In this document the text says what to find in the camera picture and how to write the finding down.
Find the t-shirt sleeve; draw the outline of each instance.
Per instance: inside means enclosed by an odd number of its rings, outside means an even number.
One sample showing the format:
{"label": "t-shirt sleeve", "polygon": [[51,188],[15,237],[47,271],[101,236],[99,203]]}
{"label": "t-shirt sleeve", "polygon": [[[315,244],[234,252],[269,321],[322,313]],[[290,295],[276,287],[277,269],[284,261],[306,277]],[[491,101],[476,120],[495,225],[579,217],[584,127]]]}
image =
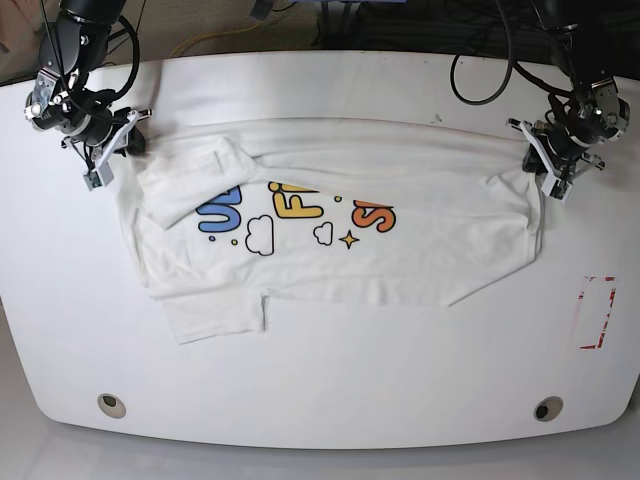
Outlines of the t-shirt sleeve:
{"label": "t-shirt sleeve", "polygon": [[178,343],[217,335],[264,330],[263,296],[244,286],[162,298],[169,328]]}

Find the sparkle graphic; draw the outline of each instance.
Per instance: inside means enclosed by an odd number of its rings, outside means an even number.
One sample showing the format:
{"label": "sparkle graphic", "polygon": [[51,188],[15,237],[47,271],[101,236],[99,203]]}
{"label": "sparkle graphic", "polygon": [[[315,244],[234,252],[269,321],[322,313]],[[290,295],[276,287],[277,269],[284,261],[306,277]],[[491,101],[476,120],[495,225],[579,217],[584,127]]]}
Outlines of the sparkle graphic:
{"label": "sparkle graphic", "polygon": [[347,233],[347,236],[342,237],[340,241],[347,244],[347,250],[351,250],[351,245],[353,245],[356,242],[359,242],[360,239],[355,238],[353,235],[351,235],[351,230],[349,230],[349,232]]}

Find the yellow cable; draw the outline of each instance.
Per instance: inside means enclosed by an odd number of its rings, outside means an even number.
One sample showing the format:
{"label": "yellow cable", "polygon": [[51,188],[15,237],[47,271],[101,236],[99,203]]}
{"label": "yellow cable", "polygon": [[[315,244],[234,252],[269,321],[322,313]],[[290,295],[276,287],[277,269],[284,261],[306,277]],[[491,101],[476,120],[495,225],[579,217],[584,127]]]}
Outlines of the yellow cable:
{"label": "yellow cable", "polygon": [[182,55],[187,53],[189,49],[193,48],[195,45],[197,45],[200,42],[204,42],[205,40],[210,40],[212,38],[217,38],[217,37],[226,37],[228,35],[236,35],[238,33],[250,32],[251,30],[255,30],[256,28],[258,28],[260,25],[262,25],[262,22],[258,22],[255,25],[251,25],[250,27],[247,27],[247,28],[241,28],[239,30],[230,30],[228,32],[217,32],[217,33],[214,32],[214,33],[205,33],[203,35],[196,35],[195,37],[191,37],[189,40],[182,42],[180,45],[174,48],[171,54],[169,55],[169,58],[181,57]]}

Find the white t-shirt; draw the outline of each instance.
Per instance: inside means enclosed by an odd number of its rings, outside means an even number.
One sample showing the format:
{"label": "white t-shirt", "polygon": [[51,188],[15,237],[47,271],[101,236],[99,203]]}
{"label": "white t-shirt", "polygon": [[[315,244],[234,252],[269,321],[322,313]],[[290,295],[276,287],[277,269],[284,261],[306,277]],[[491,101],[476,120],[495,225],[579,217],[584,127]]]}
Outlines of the white t-shirt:
{"label": "white t-shirt", "polygon": [[208,130],[156,141],[121,192],[179,343],[262,330],[268,297],[448,306],[539,250],[522,142],[359,120]]}

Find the round hole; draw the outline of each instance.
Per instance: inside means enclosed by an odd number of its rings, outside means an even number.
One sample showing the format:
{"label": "round hole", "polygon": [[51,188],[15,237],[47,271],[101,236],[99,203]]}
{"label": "round hole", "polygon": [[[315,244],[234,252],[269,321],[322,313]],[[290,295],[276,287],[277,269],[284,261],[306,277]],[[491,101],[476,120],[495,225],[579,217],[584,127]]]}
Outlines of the round hole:
{"label": "round hole", "polygon": [[536,406],[533,416],[539,422],[550,422],[560,415],[562,407],[563,402],[560,397],[549,397]]}
{"label": "round hole", "polygon": [[108,393],[98,397],[98,407],[102,413],[111,418],[122,418],[127,414],[127,409],[122,400]]}

